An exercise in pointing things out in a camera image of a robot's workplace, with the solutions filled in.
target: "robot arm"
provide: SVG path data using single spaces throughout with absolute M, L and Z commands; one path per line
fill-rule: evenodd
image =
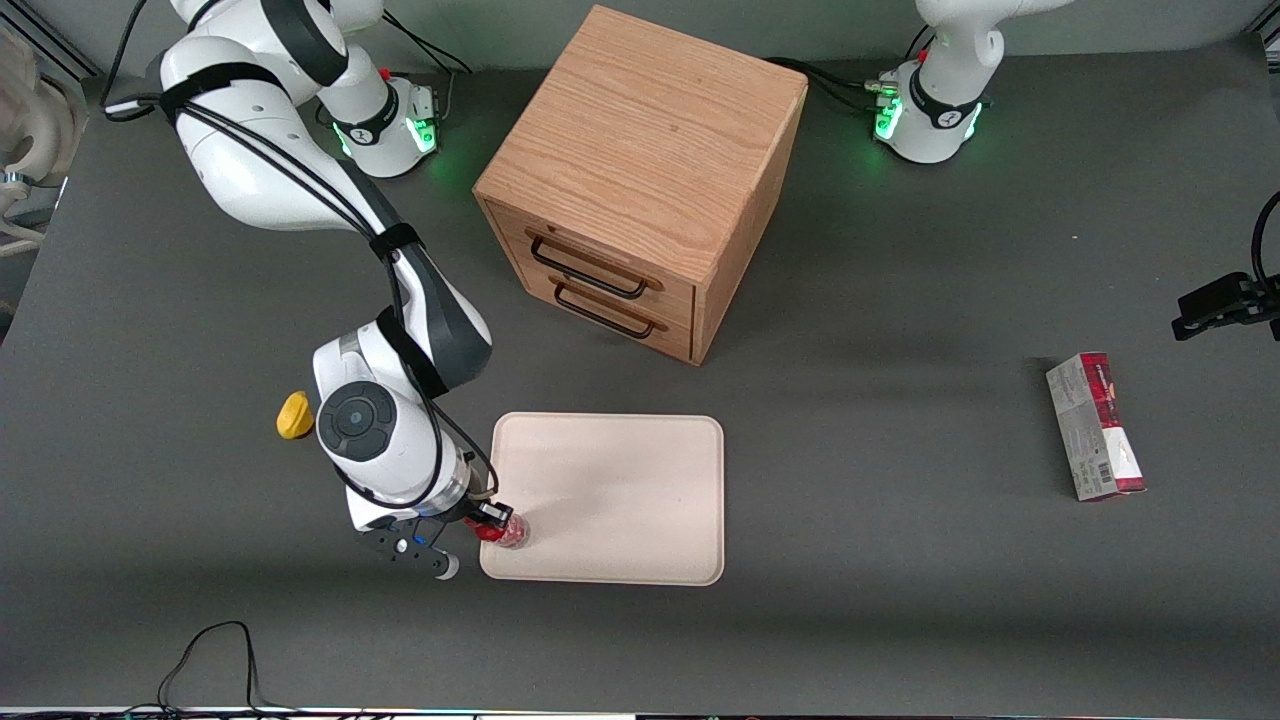
M 488 327 L 369 178 L 311 140 L 287 86 L 259 60 L 228 37 L 188 35 L 164 56 L 159 105 L 229 215 L 265 229 L 358 232 L 389 269 L 396 302 L 312 357 L 316 434 L 347 486 L 353 525 L 387 536 L 434 518 L 506 530 L 511 509 L 488 501 L 488 471 L 472 473 L 433 402 L 484 369 Z M 428 557 L 442 569 L 440 552 Z M 456 560 L 442 573 L 451 568 Z
M 1005 36 L 996 26 L 1073 1 L 916 0 L 916 10 L 937 36 L 924 60 L 881 73 L 874 83 L 887 90 L 876 138 L 914 163 L 950 159 L 973 137 L 982 92 L 1005 59 Z
M 383 0 L 172 3 L 188 23 L 182 42 L 198 37 L 234 41 L 280 81 L 293 106 L 319 95 L 334 118 L 343 151 L 366 174 L 403 174 L 435 150 L 431 90 L 384 78 L 369 53 L 343 37 L 376 23 Z

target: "wooden drawer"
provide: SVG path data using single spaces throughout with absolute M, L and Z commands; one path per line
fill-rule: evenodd
M 525 284 L 547 273 L 590 287 L 618 307 L 646 318 L 691 325 L 694 286 L 666 273 L 639 270 L 622 258 L 608 258 L 590 240 L 518 210 L 490 202 L 498 233 Z
M 623 306 L 617 299 L 556 273 L 526 274 L 525 288 L 534 297 L 573 313 L 591 324 L 678 360 L 686 363 L 690 360 L 692 333 L 689 323 L 678 324 L 645 315 L 634 307 Z

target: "velcro strap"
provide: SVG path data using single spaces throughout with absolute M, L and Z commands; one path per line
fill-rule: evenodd
M 975 97 L 964 105 L 948 105 L 941 100 L 936 100 L 932 95 L 925 92 L 924 85 L 920 83 L 920 68 L 916 68 L 911 73 L 911 81 L 908 86 L 911 94 L 911 100 L 915 105 L 929 117 L 929 122 L 937 129 L 951 129 L 957 127 L 970 113 L 978 108 L 978 102 L 982 97 Z
M 392 254 L 392 250 L 399 250 L 417 241 L 417 231 L 412 225 L 408 223 L 396 223 L 383 231 L 381 234 L 370 240 L 369 247 L 374 251 L 374 255 L 378 255 L 379 260 L 385 260 Z
M 169 118 L 169 124 L 178 122 L 178 110 L 188 101 L 206 92 L 230 87 L 237 79 L 257 79 L 269 82 L 280 90 L 284 85 L 271 70 L 253 63 L 221 63 L 209 65 L 191 74 L 187 79 L 170 87 L 160 95 L 160 109 Z
M 440 374 L 435 372 L 435 364 L 396 320 L 394 309 L 388 306 L 378 314 L 378 329 L 381 331 L 387 343 L 396 351 L 404 368 L 417 380 L 417 389 L 421 391 L 424 400 L 436 398 L 449 392 L 449 388 L 444 387 Z

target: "beige tray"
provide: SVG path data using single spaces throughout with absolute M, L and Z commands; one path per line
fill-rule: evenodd
M 498 497 L 524 547 L 481 543 L 499 580 L 709 585 L 724 570 L 724 433 L 712 418 L 512 413 Z

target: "box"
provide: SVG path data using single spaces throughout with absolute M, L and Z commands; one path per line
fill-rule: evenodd
M 596 6 L 475 196 L 530 295 L 699 365 L 773 215 L 806 88 Z
M 1105 500 L 1147 489 L 1116 411 L 1116 386 L 1105 352 L 1083 352 L 1047 373 L 1075 496 Z

